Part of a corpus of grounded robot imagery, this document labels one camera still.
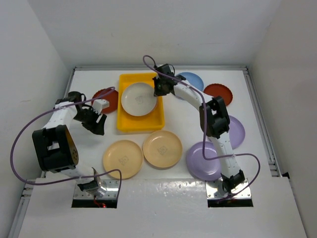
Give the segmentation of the white cream plate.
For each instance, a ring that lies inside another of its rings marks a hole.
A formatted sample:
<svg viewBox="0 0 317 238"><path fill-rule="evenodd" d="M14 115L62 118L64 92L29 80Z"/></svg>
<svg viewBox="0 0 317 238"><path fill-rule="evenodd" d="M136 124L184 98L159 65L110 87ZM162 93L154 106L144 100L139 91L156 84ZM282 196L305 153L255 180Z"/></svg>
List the white cream plate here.
<svg viewBox="0 0 317 238"><path fill-rule="evenodd" d="M151 113L158 102L154 88L144 82L129 85L122 93L121 105L131 116L141 117Z"/></svg>

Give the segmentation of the blue plate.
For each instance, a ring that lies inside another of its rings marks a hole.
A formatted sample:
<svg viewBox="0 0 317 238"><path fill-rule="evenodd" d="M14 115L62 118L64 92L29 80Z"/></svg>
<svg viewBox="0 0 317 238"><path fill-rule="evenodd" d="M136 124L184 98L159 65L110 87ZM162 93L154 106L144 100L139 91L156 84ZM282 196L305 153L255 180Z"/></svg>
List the blue plate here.
<svg viewBox="0 0 317 238"><path fill-rule="evenodd" d="M192 72L181 72L177 74L176 76L183 76L191 85L196 87L198 90L200 91L204 90L203 80L197 74L194 74Z"/></svg>

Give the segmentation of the peach plate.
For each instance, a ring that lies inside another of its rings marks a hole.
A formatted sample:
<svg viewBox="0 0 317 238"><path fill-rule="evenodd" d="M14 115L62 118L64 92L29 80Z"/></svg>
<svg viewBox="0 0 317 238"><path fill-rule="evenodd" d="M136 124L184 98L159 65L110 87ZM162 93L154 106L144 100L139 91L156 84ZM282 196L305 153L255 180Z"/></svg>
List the peach plate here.
<svg viewBox="0 0 317 238"><path fill-rule="evenodd" d="M145 139L143 154L153 167L167 169L180 161L183 147L177 135L170 131L160 130L153 132Z"/></svg>
<svg viewBox="0 0 317 238"><path fill-rule="evenodd" d="M129 179L140 171L143 159L139 145L131 140L120 140L111 144L104 152L103 166L107 172L119 169L122 179Z"/></svg>

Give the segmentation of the purple plate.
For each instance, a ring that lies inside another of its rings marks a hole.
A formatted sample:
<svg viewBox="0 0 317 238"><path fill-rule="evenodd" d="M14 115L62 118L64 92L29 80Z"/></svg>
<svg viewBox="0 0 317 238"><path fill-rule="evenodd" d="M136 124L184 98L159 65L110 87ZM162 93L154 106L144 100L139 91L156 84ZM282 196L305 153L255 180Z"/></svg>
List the purple plate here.
<svg viewBox="0 0 317 238"><path fill-rule="evenodd" d="M186 154L186 165L189 173L203 181L214 181L221 177L221 164L217 160L205 160L203 142L194 144Z"/></svg>
<svg viewBox="0 0 317 238"><path fill-rule="evenodd" d="M229 116L229 138L233 149L238 148L245 139L246 133L242 123L235 117Z"/></svg>

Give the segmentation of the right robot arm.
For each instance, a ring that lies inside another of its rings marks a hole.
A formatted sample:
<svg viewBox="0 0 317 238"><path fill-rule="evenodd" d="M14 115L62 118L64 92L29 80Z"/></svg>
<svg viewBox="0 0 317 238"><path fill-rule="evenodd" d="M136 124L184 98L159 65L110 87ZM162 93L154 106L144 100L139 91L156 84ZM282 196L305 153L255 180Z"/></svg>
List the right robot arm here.
<svg viewBox="0 0 317 238"><path fill-rule="evenodd" d="M191 85L183 76L176 77L169 64L154 66L157 76L153 78L155 96L165 96L169 93L184 99L200 115L200 127L213 143L217 155L220 156L222 189L230 193L244 182L245 176L236 158L230 142L230 118L222 97L212 97Z"/></svg>

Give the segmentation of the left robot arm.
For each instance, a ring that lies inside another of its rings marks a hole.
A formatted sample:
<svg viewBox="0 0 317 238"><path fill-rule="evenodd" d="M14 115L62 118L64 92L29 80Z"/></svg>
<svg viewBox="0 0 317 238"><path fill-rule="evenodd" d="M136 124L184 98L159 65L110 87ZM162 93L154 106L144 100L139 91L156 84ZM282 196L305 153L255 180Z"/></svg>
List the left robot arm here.
<svg viewBox="0 0 317 238"><path fill-rule="evenodd" d="M58 99L48 123L32 134L40 168L44 172L61 173L75 178L81 191L97 196L104 193L97 171L79 160L78 150L68 130L73 120L95 135L104 135L106 115L103 109L109 101L96 99L92 105L83 103L85 95L72 91Z"/></svg>

